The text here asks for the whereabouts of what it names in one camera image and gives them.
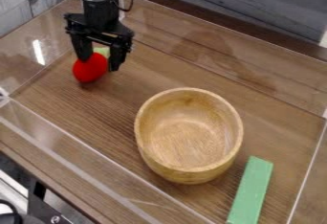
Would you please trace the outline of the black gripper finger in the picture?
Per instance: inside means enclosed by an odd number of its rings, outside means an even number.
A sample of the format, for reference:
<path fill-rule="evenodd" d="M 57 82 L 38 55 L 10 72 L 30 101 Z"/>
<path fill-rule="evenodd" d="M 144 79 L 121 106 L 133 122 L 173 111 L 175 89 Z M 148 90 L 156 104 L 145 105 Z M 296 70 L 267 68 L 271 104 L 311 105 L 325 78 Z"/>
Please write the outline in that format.
<path fill-rule="evenodd" d="M 120 65 L 124 63 L 127 54 L 131 50 L 128 43 L 117 43 L 109 47 L 109 57 L 108 57 L 108 70 L 115 72 L 119 70 Z"/>
<path fill-rule="evenodd" d="M 71 35 L 75 53 L 81 61 L 85 61 L 93 54 L 92 41 L 84 35 Z"/>

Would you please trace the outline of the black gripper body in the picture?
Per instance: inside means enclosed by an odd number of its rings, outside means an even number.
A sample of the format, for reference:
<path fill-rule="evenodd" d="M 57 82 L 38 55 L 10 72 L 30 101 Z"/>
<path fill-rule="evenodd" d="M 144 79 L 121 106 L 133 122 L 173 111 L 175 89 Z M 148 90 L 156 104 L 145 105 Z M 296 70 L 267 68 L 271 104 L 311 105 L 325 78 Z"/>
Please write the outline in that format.
<path fill-rule="evenodd" d="M 65 13 L 64 19 L 67 20 L 65 31 L 76 48 L 83 48 L 92 41 L 105 46 L 132 47 L 133 31 L 119 20 L 108 22 L 103 28 L 99 28 L 87 24 L 81 13 Z"/>

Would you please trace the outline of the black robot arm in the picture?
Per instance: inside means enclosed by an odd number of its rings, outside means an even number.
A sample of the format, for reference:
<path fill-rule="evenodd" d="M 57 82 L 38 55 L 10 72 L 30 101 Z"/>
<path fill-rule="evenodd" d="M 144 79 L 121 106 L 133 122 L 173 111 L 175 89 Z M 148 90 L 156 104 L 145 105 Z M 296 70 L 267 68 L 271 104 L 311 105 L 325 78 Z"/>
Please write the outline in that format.
<path fill-rule="evenodd" d="M 124 9 L 119 3 L 119 0 L 81 0 L 83 13 L 64 15 L 77 58 L 85 62 L 93 54 L 93 43 L 105 45 L 111 72 L 119 70 L 133 45 L 133 31 L 119 19 L 119 13 L 129 11 L 132 6 Z"/>

